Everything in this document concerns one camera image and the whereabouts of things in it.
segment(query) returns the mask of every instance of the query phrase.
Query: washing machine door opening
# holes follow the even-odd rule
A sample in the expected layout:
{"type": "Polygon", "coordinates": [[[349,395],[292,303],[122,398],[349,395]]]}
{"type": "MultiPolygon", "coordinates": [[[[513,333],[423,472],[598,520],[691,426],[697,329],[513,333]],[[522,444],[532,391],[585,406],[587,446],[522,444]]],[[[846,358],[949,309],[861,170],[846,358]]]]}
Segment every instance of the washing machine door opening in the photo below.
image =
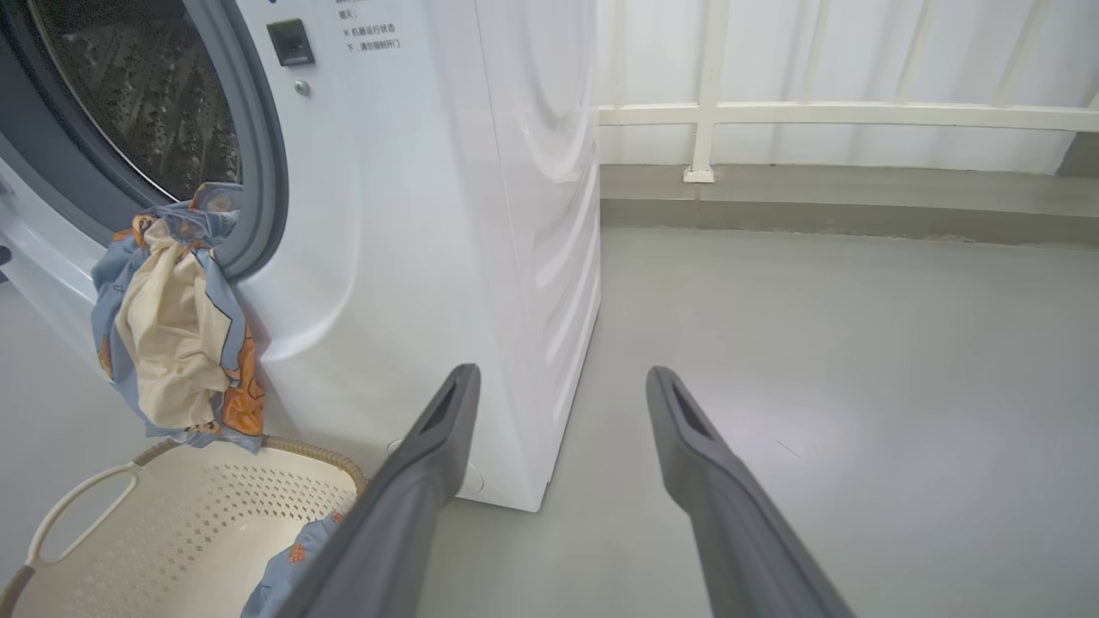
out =
{"type": "Polygon", "coordinates": [[[286,157],[267,80],[235,3],[221,0],[2,2],[0,157],[56,211],[106,245],[152,206],[204,181],[245,200],[219,247],[240,277],[278,245],[286,157]]]}

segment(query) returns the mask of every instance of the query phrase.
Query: basket hole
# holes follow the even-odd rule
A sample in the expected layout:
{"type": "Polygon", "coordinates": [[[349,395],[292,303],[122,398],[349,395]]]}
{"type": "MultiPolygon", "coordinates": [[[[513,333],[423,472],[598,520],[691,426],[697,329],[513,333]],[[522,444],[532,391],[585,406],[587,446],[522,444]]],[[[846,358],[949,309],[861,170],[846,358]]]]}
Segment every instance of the basket hole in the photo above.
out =
{"type": "Polygon", "coordinates": [[[99,483],[77,498],[62,514],[42,544],[42,558],[56,562],[73,547],[73,543],[90,528],[99,516],[107,512],[130,486],[130,475],[120,474],[99,483]]]}

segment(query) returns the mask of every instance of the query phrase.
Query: blue fabric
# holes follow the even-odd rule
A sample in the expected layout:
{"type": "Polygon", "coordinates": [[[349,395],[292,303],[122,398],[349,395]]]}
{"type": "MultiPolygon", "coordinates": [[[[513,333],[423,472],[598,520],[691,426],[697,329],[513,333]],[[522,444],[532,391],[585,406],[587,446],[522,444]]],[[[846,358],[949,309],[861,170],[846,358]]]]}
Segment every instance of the blue fabric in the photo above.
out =
{"type": "Polygon", "coordinates": [[[267,561],[267,570],[252,596],[244,604],[241,618],[274,618],[290,597],[293,586],[309,570],[317,554],[336,529],[340,516],[330,512],[320,521],[307,523],[293,544],[267,561]]]}
{"type": "MultiPolygon", "coordinates": [[[[145,422],[145,435],[167,437],[180,444],[197,448],[223,438],[252,453],[259,451],[262,435],[241,433],[224,423],[223,394],[217,394],[210,399],[214,420],[220,426],[219,433],[153,424],[138,405],[137,373],[130,353],[114,329],[114,320],[122,307],[130,282],[149,256],[144,242],[140,242],[141,233],[147,229],[151,221],[163,218],[176,241],[192,246],[192,252],[207,272],[207,296],[231,320],[229,335],[222,349],[222,367],[231,372],[241,368],[238,354],[246,336],[244,311],[236,302],[229,282],[214,261],[213,247],[221,244],[233,231],[243,192],[244,188],[241,185],[206,183],[199,187],[195,198],[189,202],[157,206],[138,214],[134,219],[134,230],[115,234],[114,241],[107,247],[107,254],[91,269],[92,283],[99,294],[91,310],[91,331],[96,339],[100,365],[130,409],[145,422]]],[[[240,386],[240,380],[231,379],[230,384],[240,386]]]]}

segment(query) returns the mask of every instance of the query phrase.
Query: concrete ledge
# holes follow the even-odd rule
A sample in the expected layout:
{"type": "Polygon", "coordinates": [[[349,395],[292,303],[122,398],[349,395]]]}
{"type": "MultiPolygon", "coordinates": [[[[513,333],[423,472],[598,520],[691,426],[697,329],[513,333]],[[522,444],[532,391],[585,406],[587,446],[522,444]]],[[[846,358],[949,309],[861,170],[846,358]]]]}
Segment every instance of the concrete ledge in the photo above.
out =
{"type": "Polygon", "coordinates": [[[859,167],[603,166],[602,224],[1099,249],[1099,180],[859,167]]]}

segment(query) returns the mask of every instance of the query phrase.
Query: round cap on washing machine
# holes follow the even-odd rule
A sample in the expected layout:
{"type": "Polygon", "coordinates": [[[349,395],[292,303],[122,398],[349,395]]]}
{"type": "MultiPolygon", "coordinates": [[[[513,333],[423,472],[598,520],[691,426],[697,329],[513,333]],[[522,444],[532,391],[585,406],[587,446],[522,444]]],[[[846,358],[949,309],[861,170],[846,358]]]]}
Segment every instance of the round cap on washing machine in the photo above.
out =
{"type": "MultiPolygon", "coordinates": [[[[401,445],[404,440],[393,440],[389,443],[386,449],[387,454],[393,454],[393,451],[401,445]]],[[[485,477],[481,476],[480,472],[474,467],[474,464],[466,463],[466,477],[462,479],[462,487],[458,488],[457,497],[468,498],[469,496],[475,496],[485,488],[485,477]]]]}

